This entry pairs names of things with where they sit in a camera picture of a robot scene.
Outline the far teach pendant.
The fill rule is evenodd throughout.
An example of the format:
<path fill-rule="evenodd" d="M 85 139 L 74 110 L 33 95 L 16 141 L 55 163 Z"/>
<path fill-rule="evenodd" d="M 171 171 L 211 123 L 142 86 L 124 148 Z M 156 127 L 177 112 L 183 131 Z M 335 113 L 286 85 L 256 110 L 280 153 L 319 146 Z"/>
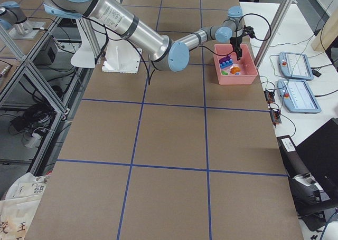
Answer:
<path fill-rule="evenodd" d="M 313 73 L 306 54 L 280 52 L 279 68 L 282 75 L 288 79 L 313 80 Z"/>

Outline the pink plastic box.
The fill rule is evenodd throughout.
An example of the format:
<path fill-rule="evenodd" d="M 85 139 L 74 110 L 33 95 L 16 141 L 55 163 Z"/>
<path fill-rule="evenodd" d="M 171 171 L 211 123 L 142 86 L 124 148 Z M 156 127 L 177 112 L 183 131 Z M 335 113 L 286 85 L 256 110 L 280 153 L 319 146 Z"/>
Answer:
<path fill-rule="evenodd" d="M 246 44 L 240 44 L 242 49 L 242 58 L 237 61 L 235 52 L 232 51 L 231 44 L 215 44 L 214 45 L 214 65 L 220 85 L 250 85 L 258 75 L 254 61 L 250 54 L 250 48 Z M 233 65 L 225 69 L 220 69 L 219 60 L 226 56 L 231 55 Z M 234 66 L 241 68 L 240 74 L 231 74 L 230 69 Z M 228 75 L 222 75 L 221 71 L 226 71 Z"/>

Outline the near teach pendant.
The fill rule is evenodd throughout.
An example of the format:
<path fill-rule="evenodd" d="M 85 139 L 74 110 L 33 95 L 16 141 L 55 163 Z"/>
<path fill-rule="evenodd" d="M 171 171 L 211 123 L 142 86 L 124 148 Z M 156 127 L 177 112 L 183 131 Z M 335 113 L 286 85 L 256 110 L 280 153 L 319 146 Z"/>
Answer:
<path fill-rule="evenodd" d="M 322 111 L 306 80 L 280 79 L 278 94 L 290 113 L 320 113 Z"/>

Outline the black laptop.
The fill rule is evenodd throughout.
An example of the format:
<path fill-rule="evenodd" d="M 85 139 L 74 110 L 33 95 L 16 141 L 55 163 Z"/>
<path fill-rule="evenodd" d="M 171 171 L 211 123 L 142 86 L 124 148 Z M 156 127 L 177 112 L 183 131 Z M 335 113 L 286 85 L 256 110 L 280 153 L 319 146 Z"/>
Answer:
<path fill-rule="evenodd" d="M 337 197 L 337 118 L 332 118 L 296 147 L 312 176 L 331 198 Z"/>

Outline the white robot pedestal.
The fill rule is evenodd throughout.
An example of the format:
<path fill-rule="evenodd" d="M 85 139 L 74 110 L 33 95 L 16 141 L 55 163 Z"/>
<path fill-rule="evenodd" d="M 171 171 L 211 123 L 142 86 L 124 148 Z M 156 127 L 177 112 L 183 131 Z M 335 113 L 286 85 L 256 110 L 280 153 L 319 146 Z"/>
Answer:
<path fill-rule="evenodd" d="M 71 64 L 79 68 L 94 68 L 102 64 L 103 72 L 137 73 L 141 64 L 142 49 L 121 39 L 109 28 L 81 18 L 76 20 L 81 46 L 71 58 Z"/>

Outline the aluminium frame post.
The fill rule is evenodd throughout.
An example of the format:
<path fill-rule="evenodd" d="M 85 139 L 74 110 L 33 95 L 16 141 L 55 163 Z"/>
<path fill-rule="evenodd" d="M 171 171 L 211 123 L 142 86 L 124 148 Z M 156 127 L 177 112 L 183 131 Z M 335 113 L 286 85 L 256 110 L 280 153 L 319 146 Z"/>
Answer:
<path fill-rule="evenodd" d="M 272 20 L 272 23 L 270 25 L 271 30 L 270 33 L 266 34 L 266 36 L 268 36 L 266 41 L 263 41 L 263 43 L 261 44 L 259 51 L 255 57 L 254 60 L 254 64 L 257 68 L 259 68 L 264 60 L 265 55 L 267 54 L 273 39 L 279 29 L 279 27 L 281 26 L 281 23 L 284 19 L 284 17 L 286 16 L 291 4 L 292 4 L 293 0 L 282 0 L 282 2 L 279 4 L 279 7 L 275 13 L 275 16 Z"/>

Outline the orange block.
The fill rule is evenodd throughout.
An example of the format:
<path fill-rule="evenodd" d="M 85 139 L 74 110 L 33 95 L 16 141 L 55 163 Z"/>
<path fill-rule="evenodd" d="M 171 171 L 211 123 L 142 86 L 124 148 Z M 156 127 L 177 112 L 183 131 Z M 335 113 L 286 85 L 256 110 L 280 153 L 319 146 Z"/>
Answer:
<path fill-rule="evenodd" d="M 230 73 L 231 74 L 240 74 L 241 68 L 239 68 L 238 66 L 234 66 L 230 69 Z"/>

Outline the long blue block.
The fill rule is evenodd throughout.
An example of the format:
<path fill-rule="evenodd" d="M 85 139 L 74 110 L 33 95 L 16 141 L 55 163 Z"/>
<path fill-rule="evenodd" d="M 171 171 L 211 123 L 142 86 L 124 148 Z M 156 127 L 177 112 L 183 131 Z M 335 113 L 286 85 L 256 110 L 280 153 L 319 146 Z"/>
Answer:
<path fill-rule="evenodd" d="M 227 67 L 230 67 L 233 65 L 233 59 L 228 59 L 228 60 L 220 60 L 219 61 L 220 69 L 225 69 Z"/>

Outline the teach pendant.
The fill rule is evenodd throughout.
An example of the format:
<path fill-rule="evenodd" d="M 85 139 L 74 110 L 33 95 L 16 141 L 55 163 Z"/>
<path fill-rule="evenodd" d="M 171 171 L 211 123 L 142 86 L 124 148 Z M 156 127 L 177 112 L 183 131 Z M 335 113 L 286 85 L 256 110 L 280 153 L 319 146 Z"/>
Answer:
<path fill-rule="evenodd" d="M 322 111 L 306 80 L 280 79 L 278 94 L 290 113 L 320 113 Z"/>
<path fill-rule="evenodd" d="M 313 73 L 306 54 L 280 52 L 279 68 L 282 75 L 288 79 L 313 80 Z"/>

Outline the black relay board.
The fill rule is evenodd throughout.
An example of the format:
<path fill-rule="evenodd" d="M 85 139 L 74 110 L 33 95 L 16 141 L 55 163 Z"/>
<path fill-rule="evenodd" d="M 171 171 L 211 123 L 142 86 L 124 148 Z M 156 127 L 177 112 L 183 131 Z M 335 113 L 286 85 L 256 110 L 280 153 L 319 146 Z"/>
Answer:
<path fill-rule="evenodd" d="M 275 102 L 275 93 L 272 90 L 264 91 L 267 107 L 274 126 L 281 124 L 281 111 L 278 104 Z"/>

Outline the purple block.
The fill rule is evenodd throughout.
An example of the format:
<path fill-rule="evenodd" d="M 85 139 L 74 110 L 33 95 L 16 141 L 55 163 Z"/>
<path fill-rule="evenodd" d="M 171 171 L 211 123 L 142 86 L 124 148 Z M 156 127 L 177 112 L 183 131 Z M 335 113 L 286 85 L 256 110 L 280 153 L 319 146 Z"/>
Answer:
<path fill-rule="evenodd" d="M 219 60 L 219 63 L 221 64 L 221 63 L 226 62 L 226 61 L 232 61 L 231 55 L 226 55 L 226 56 L 222 57 Z"/>

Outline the white tote bag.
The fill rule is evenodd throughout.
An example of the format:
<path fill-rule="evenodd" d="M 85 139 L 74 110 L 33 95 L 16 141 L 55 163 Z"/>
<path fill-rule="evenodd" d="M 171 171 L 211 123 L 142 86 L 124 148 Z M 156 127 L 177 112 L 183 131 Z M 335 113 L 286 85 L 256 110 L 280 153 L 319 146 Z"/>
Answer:
<path fill-rule="evenodd" d="M 49 179 L 28 172 L 11 185 L 1 200 L 1 239 L 25 238 Z"/>

